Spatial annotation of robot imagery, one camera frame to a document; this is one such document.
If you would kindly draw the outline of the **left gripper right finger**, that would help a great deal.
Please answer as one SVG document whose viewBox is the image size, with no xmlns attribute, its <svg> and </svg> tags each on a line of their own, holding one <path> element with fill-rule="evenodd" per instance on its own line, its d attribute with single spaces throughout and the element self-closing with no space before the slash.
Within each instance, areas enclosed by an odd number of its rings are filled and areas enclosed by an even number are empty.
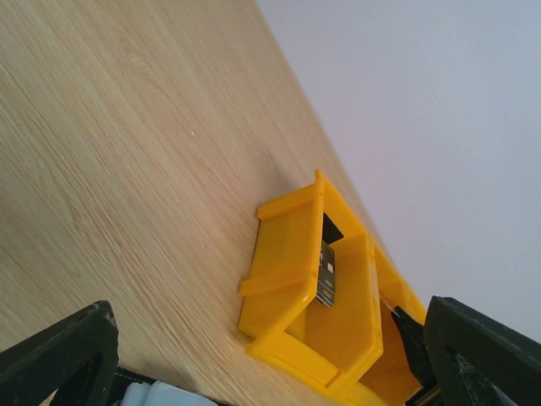
<svg viewBox="0 0 541 406">
<path fill-rule="evenodd" d="M 434 296 L 424 325 L 446 405 L 540 404 L 540 344 L 451 297 Z"/>
</svg>

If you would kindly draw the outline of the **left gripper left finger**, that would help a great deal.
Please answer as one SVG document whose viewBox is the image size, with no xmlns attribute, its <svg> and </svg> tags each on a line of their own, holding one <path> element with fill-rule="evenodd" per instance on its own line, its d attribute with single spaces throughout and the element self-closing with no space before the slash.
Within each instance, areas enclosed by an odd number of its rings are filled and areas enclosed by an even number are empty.
<svg viewBox="0 0 541 406">
<path fill-rule="evenodd" d="M 98 300 L 1 352 L 1 404 L 105 405 L 117 348 L 112 306 Z"/>
</svg>

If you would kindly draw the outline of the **black VIP card stack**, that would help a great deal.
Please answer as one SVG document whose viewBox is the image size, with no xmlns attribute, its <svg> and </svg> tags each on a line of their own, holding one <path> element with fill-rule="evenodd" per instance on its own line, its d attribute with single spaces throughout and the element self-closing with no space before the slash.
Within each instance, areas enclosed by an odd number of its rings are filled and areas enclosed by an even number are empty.
<svg viewBox="0 0 541 406">
<path fill-rule="evenodd" d="M 336 224 L 323 214 L 322 239 L 318 270 L 316 299 L 327 307 L 332 307 L 335 298 L 335 264 L 336 255 L 331 245 L 343 238 Z"/>
</svg>

